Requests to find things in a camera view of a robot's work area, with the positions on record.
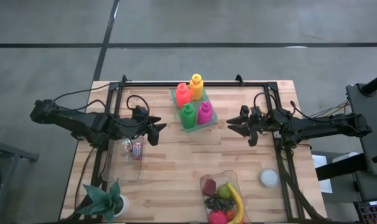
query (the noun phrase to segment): concrete floor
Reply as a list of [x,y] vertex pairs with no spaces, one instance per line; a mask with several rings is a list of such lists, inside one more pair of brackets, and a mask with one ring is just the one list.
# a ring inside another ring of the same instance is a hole
[[[0,43],[102,42],[113,0],[0,0]],[[377,42],[377,0],[120,2],[110,42]],[[77,142],[56,126],[35,124],[36,99],[89,88],[100,49],[0,49],[0,141],[40,153],[22,161],[2,218],[57,220]],[[377,76],[377,48],[109,49],[100,80],[294,80],[302,111],[345,99],[345,86]],[[87,101],[82,93],[60,100]],[[358,139],[312,140],[316,151],[361,152]],[[326,204],[350,221],[350,205]]]

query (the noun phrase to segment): grapes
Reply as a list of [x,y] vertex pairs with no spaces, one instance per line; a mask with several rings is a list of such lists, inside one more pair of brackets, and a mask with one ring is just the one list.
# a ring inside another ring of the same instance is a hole
[[224,212],[233,209],[234,204],[235,202],[232,198],[223,199],[217,194],[212,198],[207,198],[205,200],[205,205],[207,206],[207,208],[212,210],[222,210]]

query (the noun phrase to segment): green bottle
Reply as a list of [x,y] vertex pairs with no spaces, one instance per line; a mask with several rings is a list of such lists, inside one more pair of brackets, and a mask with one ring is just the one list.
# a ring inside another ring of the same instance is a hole
[[195,126],[196,112],[193,104],[186,103],[180,110],[180,117],[182,118],[182,123],[184,128],[193,128]]

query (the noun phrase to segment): orange bottle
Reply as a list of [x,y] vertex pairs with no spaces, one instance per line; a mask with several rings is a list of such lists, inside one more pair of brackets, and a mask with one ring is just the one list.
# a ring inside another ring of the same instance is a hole
[[183,108],[183,105],[191,101],[191,92],[187,88],[186,83],[180,83],[176,88],[176,103],[179,108]]
[[190,92],[193,100],[201,100],[203,81],[200,74],[194,74],[190,80]]

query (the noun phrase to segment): butcher block tabletop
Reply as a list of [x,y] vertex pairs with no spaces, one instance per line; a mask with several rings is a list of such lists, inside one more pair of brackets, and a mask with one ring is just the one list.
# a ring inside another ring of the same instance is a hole
[[[278,84],[282,107],[293,111],[290,101],[299,105],[294,82],[275,82]],[[93,82],[93,88],[107,83],[109,82]],[[265,187],[259,181],[263,169],[278,172],[271,133],[264,136],[259,134],[258,144],[249,147],[247,139],[228,129],[226,123],[226,120],[239,115],[241,105],[253,106],[253,98],[263,92],[263,87],[205,87],[218,120],[215,124],[192,133],[186,133],[182,129],[177,108],[170,97],[172,89],[174,88],[123,88],[119,112],[121,117],[130,117],[131,111],[126,107],[126,98],[135,94],[148,102],[150,115],[161,117],[159,123],[167,123],[167,126],[160,132],[157,146],[151,146],[145,140],[140,178],[134,182],[119,183],[121,194],[127,196],[130,207],[115,222],[207,222],[200,178],[225,170],[233,170],[237,174],[246,212],[252,222],[286,221],[281,186]],[[93,90],[88,101],[105,102],[107,92],[108,86]],[[131,98],[129,104],[144,106],[137,98]],[[267,112],[264,95],[258,97],[256,104],[262,112]],[[86,112],[104,112],[104,108],[95,103]],[[90,151],[91,147],[86,141],[78,143],[60,218],[66,218],[74,211],[75,191]],[[294,152],[299,188],[316,211],[326,217],[310,149],[299,145]],[[83,184],[90,184],[94,160],[93,152],[83,175]],[[113,172],[124,172],[123,166],[114,168],[116,170]],[[85,195],[85,189],[80,187],[78,203]],[[297,217],[292,191],[289,196],[294,216]]]

